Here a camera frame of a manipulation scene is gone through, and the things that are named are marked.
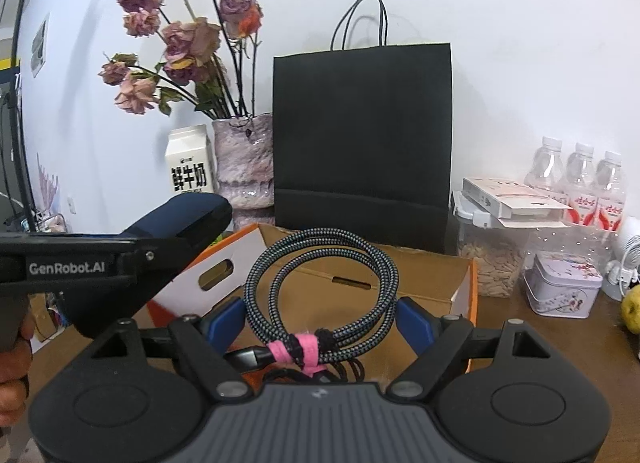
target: water bottle label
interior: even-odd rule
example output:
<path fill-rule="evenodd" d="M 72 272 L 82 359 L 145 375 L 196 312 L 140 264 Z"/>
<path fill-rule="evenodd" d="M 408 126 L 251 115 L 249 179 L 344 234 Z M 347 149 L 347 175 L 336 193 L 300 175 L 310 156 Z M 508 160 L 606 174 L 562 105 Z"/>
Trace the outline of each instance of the water bottle label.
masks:
<path fill-rule="evenodd" d="M 596 227 L 602 230 L 618 230 L 624 208 L 625 204 L 623 202 L 609 198 L 598 199 Z"/>
<path fill-rule="evenodd" d="M 562 192 L 545 191 L 545 194 L 549 196 L 549 198 L 558 201 L 563 205 L 568 205 L 568 196 L 566 194 L 563 194 Z"/>
<path fill-rule="evenodd" d="M 596 217 L 598 199 L 591 194 L 570 194 L 569 207 L 564 220 L 576 225 L 592 226 Z"/>

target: power cord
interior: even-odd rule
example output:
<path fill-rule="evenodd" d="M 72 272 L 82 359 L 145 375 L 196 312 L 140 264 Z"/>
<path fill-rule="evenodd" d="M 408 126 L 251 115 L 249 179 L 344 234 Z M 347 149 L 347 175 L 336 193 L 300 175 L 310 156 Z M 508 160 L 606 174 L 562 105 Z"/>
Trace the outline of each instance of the power cord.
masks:
<path fill-rule="evenodd" d="M 306 251 L 288 261 L 271 283 L 268 296 L 269 318 L 267 319 L 257 303 L 258 282 L 277 260 L 298 250 Z M 342 379 L 346 374 L 346 371 L 342 372 L 344 367 L 338 369 L 334 364 L 347 362 L 356 380 L 362 381 L 364 367 L 356 358 L 377 346 L 393 326 L 399 278 L 398 269 L 393 260 L 385 252 L 356 234 L 333 228 L 303 230 L 284 237 L 267 248 L 258 257 L 244 285 L 247 321 L 261 342 L 265 345 L 276 341 L 282 342 L 291 358 L 302 366 L 300 344 L 295 335 L 289 334 L 282 322 L 278 309 L 278 295 L 287 275 L 303 263 L 321 257 L 353 259 L 370 268 L 380 278 L 378 300 L 372 310 L 338 329 L 333 331 L 318 329 L 315 333 L 318 341 L 318 363 L 332 365 Z"/>

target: pink vase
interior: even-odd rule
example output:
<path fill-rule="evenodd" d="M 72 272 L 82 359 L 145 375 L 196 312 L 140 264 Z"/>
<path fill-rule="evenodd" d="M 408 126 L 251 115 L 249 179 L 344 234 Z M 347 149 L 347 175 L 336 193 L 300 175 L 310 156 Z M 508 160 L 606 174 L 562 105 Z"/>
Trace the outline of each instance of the pink vase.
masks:
<path fill-rule="evenodd" d="M 235 230 L 251 223 L 275 224 L 271 113 L 245 126 L 233 119 L 214 120 L 213 130 L 218 194 L 234 209 Z"/>

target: bottle cap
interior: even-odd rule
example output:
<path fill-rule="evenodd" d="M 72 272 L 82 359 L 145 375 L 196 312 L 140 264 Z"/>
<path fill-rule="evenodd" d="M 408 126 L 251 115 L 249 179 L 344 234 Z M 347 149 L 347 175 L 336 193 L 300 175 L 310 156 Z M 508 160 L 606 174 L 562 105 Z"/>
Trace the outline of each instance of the bottle cap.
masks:
<path fill-rule="evenodd" d="M 576 142 L 575 152 L 578 154 L 584 154 L 585 156 L 591 156 L 593 158 L 593 146 Z"/>
<path fill-rule="evenodd" d="M 620 153 L 614 153 L 613 151 L 606 151 L 604 153 L 604 159 L 617 166 L 622 165 L 622 155 Z"/>
<path fill-rule="evenodd" d="M 552 151 L 558 151 L 558 153 L 562 150 L 562 140 L 551 138 L 550 136 L 542 137 L 542 145 Z"/>

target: coiled cable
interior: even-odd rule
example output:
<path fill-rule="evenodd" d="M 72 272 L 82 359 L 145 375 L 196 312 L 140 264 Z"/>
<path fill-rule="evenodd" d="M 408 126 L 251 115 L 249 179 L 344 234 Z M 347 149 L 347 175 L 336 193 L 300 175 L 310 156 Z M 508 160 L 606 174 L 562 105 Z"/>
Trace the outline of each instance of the coiled cable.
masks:
<path fill-rule="evenodd" d="M 267 319 L 257 303 L 257 288 L 265 271 L 285 255 L 298 250 L 313 248 L 288 261 L 276 274 L 269 289 Z M 380 279 L 380 291 L 375 306 L 363 317 L 330 332 L 318 330 L 320 364 L 333 364 L 359 357 L 377 346 L 389 333 L 396 316 L 398 269 L 393 260 L 382 250 L 366 242 L 356 234 L 334 228 L 315 228 L 283 237 L 267 248 L 249 272 L 244 285 L 244 302 L 249 326 L 265 345 L 281 341 L 292 353 L 287 329 L 278 310 L 278 294 L 284 279 L 295 268 L 320 257 L 346 257 L 368 266 Z M 378 325 L 373 334 L 367 336 Z"/>

